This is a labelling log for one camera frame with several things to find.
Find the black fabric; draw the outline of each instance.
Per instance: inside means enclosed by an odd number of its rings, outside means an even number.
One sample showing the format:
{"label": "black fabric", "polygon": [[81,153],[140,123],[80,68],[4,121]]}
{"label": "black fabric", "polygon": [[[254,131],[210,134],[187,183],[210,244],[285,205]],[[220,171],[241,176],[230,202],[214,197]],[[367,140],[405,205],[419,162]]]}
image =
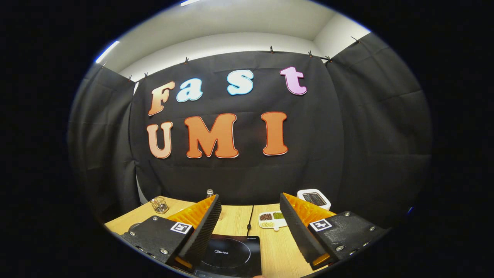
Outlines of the black fabric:
{"label": "black fabric", "polygon": [[424,93],[401,58],[373,33],[360,42],[326,63],[345,138],[331,210],[349,210],[387,228],[407,213],[424,185],[432,124]]}
{"label": "black fabric", "polygon": [[72,168],[93,212],[103,222],[139,205],[128,140],[134,86],[95,64],[72,104],[67,133]]}
{"label": "black fabric", "polygon": [[[307,93],[292,94],[280,70],[293,66],[304,74]],[[254,73],[252,91],[229,95],[227,75],[234,70]],[[178,102],[180,85],[191,78],[202,80],[203,95],[196,101]],[[175,82],[162,112],[148,116],[151,91]],[[264,112],[280,111],[288,153],[266,156]],[[188,128],[184,120],[201,116],[211,129],[219,114],[233,113],[236,158],[203,155],[190,159]],[[148,125],[172,122],[171,155],[158,159],[149,149]],[[163,148],[161,128],[158,147]],[[329,199],[338,194],[343,162],[343,127],[339,104],[329,74],[320,59],[308,55],[246,51],[214,55],[178,64],[139,81],[130,113],[130,143],[136,159],[137,179],[144,196],[157,195],[197,202],[212,188],[223,204],[278,203],[279,194],[295,195],[300,189],[317,188]]]}

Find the clip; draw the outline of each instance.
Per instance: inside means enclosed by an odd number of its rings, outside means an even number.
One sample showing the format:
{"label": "clip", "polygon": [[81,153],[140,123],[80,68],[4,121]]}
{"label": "clip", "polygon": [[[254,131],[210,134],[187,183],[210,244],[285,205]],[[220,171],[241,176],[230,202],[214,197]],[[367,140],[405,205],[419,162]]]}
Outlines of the clip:
{"label": "clip", "polygon": [[360,43],[360,41],[352,36],[350,36],[352,39],[356,40],[358,43]]}

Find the ceiling light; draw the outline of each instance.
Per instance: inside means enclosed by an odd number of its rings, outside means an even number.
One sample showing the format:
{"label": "ceiling light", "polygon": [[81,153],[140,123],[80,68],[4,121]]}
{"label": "ceiling light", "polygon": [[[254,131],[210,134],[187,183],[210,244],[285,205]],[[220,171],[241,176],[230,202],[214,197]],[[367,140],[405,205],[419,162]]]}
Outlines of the ceiling light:
{"label": "ceiling light", "polygon": [[200,1],[200,0],[187,0],[187,1],[184,1],[184,2],[180,3],[180,5],[183,7],[183,6],[186,6],[188,4],[195,3],[197,1]]}
{"label": "ceiling light", "polygon": [[101,62],[101,60],[103,60],[103,58],[116,46],[119,44],[119,41],[116,41],[114,42],[109,48],[107,48],[105,50],[105,52],[103,52],[103,54],[101,54],[101,56],[99,56],[99,58],[96,60],[96,63],[99,63]]}

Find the metal pen holder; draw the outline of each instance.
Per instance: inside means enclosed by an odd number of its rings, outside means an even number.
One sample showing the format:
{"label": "metal pen holder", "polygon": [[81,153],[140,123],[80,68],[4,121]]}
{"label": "metal pen holder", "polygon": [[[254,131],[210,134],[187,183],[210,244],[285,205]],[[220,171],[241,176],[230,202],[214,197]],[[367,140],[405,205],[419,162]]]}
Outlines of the metal pen holder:
{"label": "metal pen holder", "polygon": [[165,198],[163,197],[155,197],[149,202],[153,206],[154,211],[159,214],[164,214],[168,211],[168,206],[165,202]]}

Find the white wall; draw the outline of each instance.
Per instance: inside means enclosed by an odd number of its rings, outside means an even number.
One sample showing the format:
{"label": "white wall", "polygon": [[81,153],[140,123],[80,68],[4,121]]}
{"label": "white wall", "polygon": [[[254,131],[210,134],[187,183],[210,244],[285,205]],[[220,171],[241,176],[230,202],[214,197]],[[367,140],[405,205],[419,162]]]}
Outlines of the white wall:
{"label": "white wall", "polygon": [[150,54],[120,72],[132,81],[144,77],[144,73],[153,74],[170,66],[185,62],[185,57],[194,60],[206,56],[240,52],[265,50],[273,46],[274,51],[288,51],[308,54],[309,50],[315,56],[322,52],[312,41],[291,36],[268,33],[228,33],[196,38],[172,45]]}
{"label": "white wall", "polygon": [[365,27],[346,16],[337,13],[319,32],[314,39],[314,43],[318,49],[322,51],[322,57],[329,56],[333,58],[340,51],[355,42],[351,37],[360,39],[368,33],[370,33],[370,31]]}

